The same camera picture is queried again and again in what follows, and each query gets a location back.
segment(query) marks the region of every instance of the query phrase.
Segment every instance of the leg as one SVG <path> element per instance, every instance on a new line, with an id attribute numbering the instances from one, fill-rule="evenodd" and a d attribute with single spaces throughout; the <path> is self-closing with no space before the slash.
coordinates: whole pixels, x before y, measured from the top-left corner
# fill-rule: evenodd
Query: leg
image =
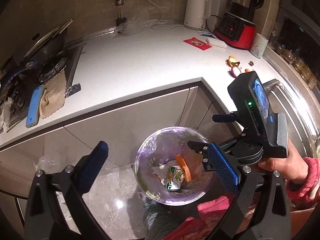
<path id="1" fill-rule="evenodd" d="M 143 201 L 143 206 L 146 210 L 143 216 L 146 226 L 145 240 L 161 240 L 180 225 L 180 223 L 156 201 L 146 198 Z"/>

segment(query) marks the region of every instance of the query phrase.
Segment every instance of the wok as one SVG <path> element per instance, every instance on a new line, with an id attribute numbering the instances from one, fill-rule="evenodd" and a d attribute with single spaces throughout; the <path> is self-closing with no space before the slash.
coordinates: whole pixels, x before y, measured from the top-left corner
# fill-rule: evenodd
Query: wok
<path id="1" fill-rule="evenodd" d="M 28 74 L 41 69 L 50 59 L 55 57 L 63 48 L 67 37 L 68 21 L 41 38 L 21 60 L 16 68 L 9 69 L 0 79 L 0 95 L 6 86 L 20 73 Z"/>

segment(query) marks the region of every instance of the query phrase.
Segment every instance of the device screen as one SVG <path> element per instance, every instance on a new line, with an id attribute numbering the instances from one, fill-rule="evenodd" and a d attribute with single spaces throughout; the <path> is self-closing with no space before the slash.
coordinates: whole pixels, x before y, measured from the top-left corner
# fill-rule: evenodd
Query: device screen
<path id="1" fill-rule="evenodd" d="M 253 84 L 253 91 L 256 95 L 257 101 L 258 101 L 258 108 L 260 110 L 262 119 L 267 125 L 268 122 L 268 110 L 269 110 L 269 100 L 268 97 L 264 91 L 264 88 L 262 87 L 259 79 L 256 79 Z"/>

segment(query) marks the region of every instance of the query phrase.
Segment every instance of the human hand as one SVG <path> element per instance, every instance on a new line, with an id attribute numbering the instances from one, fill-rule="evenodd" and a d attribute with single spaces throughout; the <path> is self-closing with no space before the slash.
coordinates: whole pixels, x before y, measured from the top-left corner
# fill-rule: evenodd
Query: human hand
<path id="1" fill-rule="evenodd" d="M 259 161 L 258 166 L 267 171 L 277 170 L 294 184 L 304 184 L 308 175 L 308 164 L 302 159 L 293 143 L 288 140 L 288 157 L 266 158 Z"/>

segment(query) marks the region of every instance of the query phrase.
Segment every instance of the floor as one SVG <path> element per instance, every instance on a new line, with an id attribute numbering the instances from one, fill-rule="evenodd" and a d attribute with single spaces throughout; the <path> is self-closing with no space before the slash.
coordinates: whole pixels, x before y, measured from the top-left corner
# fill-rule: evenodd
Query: floor
<path id="1" fill-rule="evenodd" d="M 117 240 L 140 239 L 145 237 L 145 227 L 142 222 L 144 208 L 137 197 L 138 185 L 134 176 L 132 164 L 101 171 L 89 193 L 83 199 L 91 213 L 112 238 Z M 219 180 L 213 183 L 210 190 L 194 203 L 179 207 L 170 207 L 170 212 L 180 222 L 187 217 L 197 217 L 196 206 L 217 198 L 224 192 Z M 69 227 L 79 232 L 68 213 Z"/>

